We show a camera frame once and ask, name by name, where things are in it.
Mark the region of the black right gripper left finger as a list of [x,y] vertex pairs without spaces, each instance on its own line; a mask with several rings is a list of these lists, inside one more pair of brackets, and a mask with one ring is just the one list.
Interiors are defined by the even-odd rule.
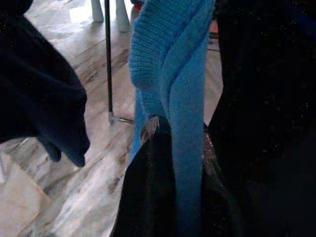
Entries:
[[160,117],[141,130],[141,147],[123,181],[113,237],[174,237],[175,178],[171,134]]

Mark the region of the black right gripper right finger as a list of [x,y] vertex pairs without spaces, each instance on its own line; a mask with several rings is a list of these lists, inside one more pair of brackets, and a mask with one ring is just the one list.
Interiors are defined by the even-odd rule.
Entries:
[[237,200],[225,186],[225,178],[218,164],[206,124],[203,125],[202,162],[202,235],[204,237],[243,237],[241,211]]

